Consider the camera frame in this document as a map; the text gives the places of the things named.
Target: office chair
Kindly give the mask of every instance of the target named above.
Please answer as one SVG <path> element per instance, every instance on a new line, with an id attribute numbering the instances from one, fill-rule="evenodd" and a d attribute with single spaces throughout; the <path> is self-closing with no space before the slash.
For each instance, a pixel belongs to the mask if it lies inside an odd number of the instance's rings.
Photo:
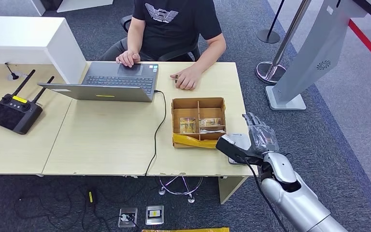
<path id="1" fill-rule="evenodd" d="M 123 17 L 120 20 L 120 24 L 122 25 L 122 27 L 124 28 L 126 32 L 128 32 L 128 28 L 130 27 L 130 22 L 131 22 L 131 15 Z M 198 48 L 198 36 L 192 45 L 179 49 L 177 51 L 172 51 L 167 54 L 164 54 L 160 56 L 157 61 L 170 61 L 172 59 L 175 59 L 175 58 L 178 58 L 184 55 L 187 55 L 190 60 L 183 60 L 183 61 L 197 61 L 200 58 L 200 50 Z"/>

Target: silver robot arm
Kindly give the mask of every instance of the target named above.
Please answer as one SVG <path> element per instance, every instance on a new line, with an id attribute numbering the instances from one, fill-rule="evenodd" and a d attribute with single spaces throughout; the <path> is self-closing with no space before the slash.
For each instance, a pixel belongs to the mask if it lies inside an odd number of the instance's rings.
<path id="1" fill-rule="evenodd" d="M 317 195 L 294 171 L 280 153 L 269 152 L 264 162 L 271 166 L 273 177 L 264 178 L 261 189 L 299 232 L 346 232 L 318 200 Z"/>
<path id="2" fill-rule="evenodd" d="M 294 171 L 286 156 L 278 153 L 274 130 L 252 113 L 243 115 L 251 147 L 244 150 L 227 135 L 216 148 L 238 163 L 258 165 L 262 169 L 261 189 L 299 232 L 346 232 L 318 200 L 317 195 Z"/>

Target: controller screen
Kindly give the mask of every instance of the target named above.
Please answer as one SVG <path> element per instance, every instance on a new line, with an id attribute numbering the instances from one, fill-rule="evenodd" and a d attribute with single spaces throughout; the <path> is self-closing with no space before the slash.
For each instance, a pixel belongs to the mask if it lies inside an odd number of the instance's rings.
<path id="1" fill-rule="evenodd" d="M 13 130 L 24 115 L 25 113 L 0 104 L 0 126 Z"/>

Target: laptop keyboard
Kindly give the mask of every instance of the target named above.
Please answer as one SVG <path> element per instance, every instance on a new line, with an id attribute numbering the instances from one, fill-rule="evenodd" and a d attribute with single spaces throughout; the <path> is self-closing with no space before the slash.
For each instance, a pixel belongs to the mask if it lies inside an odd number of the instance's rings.
<path id="1" fill-rule="evenodd" d="M 147 77 L 87 76 L 87 85 L 140 87 L 146 94 L 151 93 L 153 79 Z"/>

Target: yellow tape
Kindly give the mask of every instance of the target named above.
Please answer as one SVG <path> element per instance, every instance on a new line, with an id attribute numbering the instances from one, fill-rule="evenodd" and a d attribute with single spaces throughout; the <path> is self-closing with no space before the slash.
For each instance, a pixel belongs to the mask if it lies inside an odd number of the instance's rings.
<path id="1" fill-rule="evenodd" d="M 12 98 L 15 99 L 15 100 L 17 100 L 17 101 L 19 101 L 19 102 L 21 102 L 21 103 L 27 103 L 28 102 L 27 100 L 25 100 L 23 98 L 20 98 L 18 96 L 13 96 Z"/>
<path id="2" fill-rule="evenodd" d="M 212 229 L 177 230 L 177 231 L 142 230 L 142 232 L 229 232 L 229 228 L 223 227 L 223 228 L 212 228 Z"/>
<path id="3" fill-rule="evenodd" d="M 217 144 L 217 140 L 200 141 L 190 136 L 186 136 L 182 134 L 175 134 L 175 133 L 173 133 L 173 141 L 179 144 L 185 144 L 189 146 L 197 146 L 197 147 L 203 147 L 203 148 L 211 148 L 211 149 L 214 149 L 215 145 Z"/>
<path id="4" fill-rule="evenodd" d="M 92 192 L 89 192 L 90 203 L 93 203 Z"/>

